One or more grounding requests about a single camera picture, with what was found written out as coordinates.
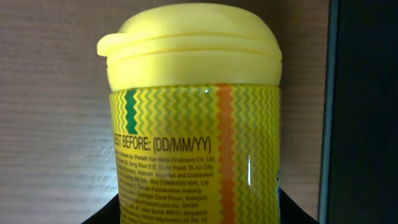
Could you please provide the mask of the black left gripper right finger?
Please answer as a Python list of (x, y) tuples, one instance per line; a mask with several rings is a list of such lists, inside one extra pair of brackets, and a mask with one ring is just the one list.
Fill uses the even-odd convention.
[(279, 207), (281, 224), (320, 224), (302, 210), (280, 187)]

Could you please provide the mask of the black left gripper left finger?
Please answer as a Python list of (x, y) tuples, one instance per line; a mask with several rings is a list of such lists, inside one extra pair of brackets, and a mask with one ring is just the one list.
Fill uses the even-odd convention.
[(119, 195), (116, 194), (103, 208), (81, 224), (120, 224)]

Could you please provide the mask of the yellow candy bottle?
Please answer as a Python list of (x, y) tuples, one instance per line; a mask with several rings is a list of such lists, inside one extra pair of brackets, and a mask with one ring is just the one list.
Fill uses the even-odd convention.
[(282, 53), (257, 15), (157, 7), (101, 38), (121, 223), (279, 223)]

